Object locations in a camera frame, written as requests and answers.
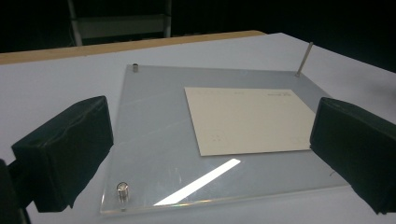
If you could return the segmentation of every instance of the wooden strip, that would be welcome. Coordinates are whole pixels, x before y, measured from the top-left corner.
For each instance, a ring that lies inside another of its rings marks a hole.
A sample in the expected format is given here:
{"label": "wooden strip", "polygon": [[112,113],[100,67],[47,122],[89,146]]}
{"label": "wooden strip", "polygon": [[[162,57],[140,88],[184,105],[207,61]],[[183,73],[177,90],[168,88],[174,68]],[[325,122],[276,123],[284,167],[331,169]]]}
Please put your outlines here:
{"label": "wooden strip", "polygon": [[132,49],[147,49],[176,44],[240,38],[255,35],[265,35],[265,33],[262,33],[260,31],[243,31],[211,35],[190,35],[171,38],[130,41],[64,49],[41,49],[11,53],[0,53],[0,64],[36,62],[109,52],[119,52]]}

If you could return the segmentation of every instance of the dark background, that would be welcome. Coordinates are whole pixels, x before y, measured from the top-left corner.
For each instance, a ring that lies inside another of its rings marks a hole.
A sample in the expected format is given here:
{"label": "dark background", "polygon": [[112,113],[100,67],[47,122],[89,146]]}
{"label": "dark background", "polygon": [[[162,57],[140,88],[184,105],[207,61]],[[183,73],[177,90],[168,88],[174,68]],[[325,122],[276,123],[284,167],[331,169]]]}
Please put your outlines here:
{"label": "dark background", "polygon": [[[79,17],[162,13],[163,0],[74,0]],[[66,0],[6,0],[0,52],[74,46]],[[259,30],[284,33],[396,72],[396,17],[390,1],[173,0],[172,36]],[[84,44],[162,34],[85,40]]]}

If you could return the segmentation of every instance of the cream rectangular card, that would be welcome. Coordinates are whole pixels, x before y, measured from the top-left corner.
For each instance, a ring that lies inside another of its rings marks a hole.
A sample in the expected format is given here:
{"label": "cream rectangular card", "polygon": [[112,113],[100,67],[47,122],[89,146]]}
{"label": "cream rectangular card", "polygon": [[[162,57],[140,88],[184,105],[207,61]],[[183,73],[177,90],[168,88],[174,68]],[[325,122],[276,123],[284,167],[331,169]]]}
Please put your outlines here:
{"label": "cream rectangular card", "polygon": [[309,149],[315,113],[292,90],[185,92],[201,156]]}

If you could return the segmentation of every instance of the table surface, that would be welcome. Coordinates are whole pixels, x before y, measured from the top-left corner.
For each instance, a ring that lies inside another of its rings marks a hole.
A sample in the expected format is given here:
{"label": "table surface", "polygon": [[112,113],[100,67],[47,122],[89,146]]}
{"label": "table surface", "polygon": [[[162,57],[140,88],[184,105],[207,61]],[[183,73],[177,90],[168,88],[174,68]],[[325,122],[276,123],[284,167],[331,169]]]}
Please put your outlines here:
{"label": "table surface", "polygon": [[[117,119],[126,64],[297,71],[308,43],[256,31],[46,49],[0,54],[0,158],[10,146],[71,104],[105,95]],[[396,123],[396,74],[314,46],[303,73],[333,98],[359,105]],[[73,209],[39,214],[33,223],[394,223],[376,215],[350,188],[309,191],[208,207],[102,217],[100,202],[108,159]]]}

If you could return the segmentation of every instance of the metal standoff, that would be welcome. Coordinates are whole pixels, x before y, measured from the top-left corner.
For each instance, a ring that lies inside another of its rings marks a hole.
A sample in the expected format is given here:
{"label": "metal standoff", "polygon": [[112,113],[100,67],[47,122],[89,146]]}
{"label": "metal standoff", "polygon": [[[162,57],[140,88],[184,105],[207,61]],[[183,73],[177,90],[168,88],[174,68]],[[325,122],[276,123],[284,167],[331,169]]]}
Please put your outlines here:
{"label": "metal standoff", "polygon": [[306,59],[308,58],[309,51],[311,51],[313,45],[314,45],[314,42],[309,43],[308,49],[306,49],[305,55],[304,55],[304,57],[303,57],[303,61],[301,62],[300,68],[298,69],[298,71],[297,71],[297,73],[296,73],[295,76],[299,77],[299,76],[301,75],[301,71],[303,70],[305,61],[306,61]]}
{"label": "metal standoff", "polygon": [[125,182],[121,182],[117,185],[117,193],[119,194],[120,199],[124,200],[128,198],[128,184]]}
{"label": "metal standoff", "polygon": [[134,73],[139,71],[139,65],[137,63],[132,64],[132,68],[134,69]]}

